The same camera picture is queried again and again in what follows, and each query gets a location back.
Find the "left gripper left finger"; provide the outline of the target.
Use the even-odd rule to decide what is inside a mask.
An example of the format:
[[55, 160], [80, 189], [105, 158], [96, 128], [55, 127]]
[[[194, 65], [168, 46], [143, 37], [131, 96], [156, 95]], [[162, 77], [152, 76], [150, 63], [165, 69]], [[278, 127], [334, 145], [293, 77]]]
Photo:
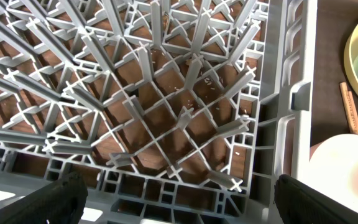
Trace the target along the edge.
[[0, 209], [0, 224], [79, 223], [88, 196], [81, 174], [72, 172]]

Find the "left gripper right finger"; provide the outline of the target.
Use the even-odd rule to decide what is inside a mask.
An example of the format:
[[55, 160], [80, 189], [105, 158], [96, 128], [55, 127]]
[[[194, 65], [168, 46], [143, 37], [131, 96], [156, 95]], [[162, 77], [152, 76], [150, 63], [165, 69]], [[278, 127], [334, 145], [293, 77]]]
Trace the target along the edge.
[[283, 174], [274, 186], [274, 202], [284, 223], [358, 224], [358, 213]]

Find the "white pink cup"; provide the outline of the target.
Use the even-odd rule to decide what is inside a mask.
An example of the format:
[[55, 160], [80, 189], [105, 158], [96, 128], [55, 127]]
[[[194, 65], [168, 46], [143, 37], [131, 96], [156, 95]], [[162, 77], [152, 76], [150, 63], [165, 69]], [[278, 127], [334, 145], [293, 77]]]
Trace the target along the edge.
[[358, 135], [340, 134], [312, 146], [306, 183], [358, 213]]

